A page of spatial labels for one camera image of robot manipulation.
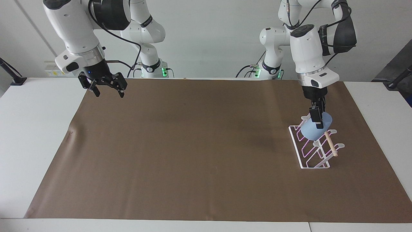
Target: black oval cap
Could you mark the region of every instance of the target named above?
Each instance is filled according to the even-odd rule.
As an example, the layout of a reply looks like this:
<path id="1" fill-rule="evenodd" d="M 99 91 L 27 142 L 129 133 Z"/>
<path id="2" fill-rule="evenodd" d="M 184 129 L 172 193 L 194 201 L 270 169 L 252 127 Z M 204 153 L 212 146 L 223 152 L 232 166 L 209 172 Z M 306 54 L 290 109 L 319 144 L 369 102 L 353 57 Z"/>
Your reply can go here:
<path id="1" fill-rule="evenodd" d="M 43 0 L 43 4 L 49 9 L 60 9 L 71 0 Z"/>
<path id="2" fill-rule="evenodd" d="M 315 25 L 313 25 L 313 24 L 303 25 L 303 26 L 300 26 L 300 27 L 296 28 L 294 31 L 292 31 L 292 33 L 290 33 L 290 35 L 295 37 L 295 38 L 299 38 L 299 37 L 302 37 L 302 36 L 306 35 L 313 28 L 315 28 Z"/>

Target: table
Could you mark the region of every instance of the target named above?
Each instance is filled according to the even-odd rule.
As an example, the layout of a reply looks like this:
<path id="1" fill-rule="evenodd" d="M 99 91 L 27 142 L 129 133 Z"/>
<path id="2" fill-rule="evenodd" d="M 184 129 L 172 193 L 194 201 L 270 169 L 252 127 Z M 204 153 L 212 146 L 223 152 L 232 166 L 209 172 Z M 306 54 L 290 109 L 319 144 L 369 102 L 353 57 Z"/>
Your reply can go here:
<path id="1" fill-rule="evenodd" d="M 380 83 L 345 84 L 412 199 L 412 109 Z M 412 231 L 412 224 L 22 219 L 84 93 L 76 78 L 30 78 L 0 98 L 0 231 Z"/>

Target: brown leather mat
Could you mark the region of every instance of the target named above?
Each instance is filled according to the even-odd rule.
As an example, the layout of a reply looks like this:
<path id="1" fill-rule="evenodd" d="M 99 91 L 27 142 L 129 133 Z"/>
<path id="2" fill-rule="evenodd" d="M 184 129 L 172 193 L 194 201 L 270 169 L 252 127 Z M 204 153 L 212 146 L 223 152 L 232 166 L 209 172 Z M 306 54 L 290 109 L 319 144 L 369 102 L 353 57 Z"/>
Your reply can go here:
<path id="1" fill-rule="evenodd" d="M 346 148 L 299 168 L 296 81 L 128 80 L 88 92 L 26 218 L 412 223 L 412 203 L 343 83 L 327 112 Z"/>

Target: black pole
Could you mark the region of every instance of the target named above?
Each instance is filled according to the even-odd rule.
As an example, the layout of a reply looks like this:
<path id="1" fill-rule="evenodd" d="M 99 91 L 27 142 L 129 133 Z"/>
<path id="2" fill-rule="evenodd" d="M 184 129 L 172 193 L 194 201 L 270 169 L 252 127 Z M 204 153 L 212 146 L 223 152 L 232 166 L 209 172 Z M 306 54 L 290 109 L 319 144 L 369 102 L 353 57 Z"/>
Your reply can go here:
<path id="1" fill-rule="evenodd" d="M 11 86 L 21 86 L 26 80 L 27 77 L 17 76 L 8 66 L 4 63 L 4 60 L 0 57 L 0 66 L 13 78 Z"/>
<path id="2" fill-rule="evenodd" d="M 394 89 L 398 86 L 399 82 L 401 82 L 403 79 L 405 79 L 407 76 L 409 76 L 412 73 L 412 65 L 409 66 L 403 73 L 401 73 L 395 80 L 391 81 L 388 83 L 388 87 L 391 89 Z"/>

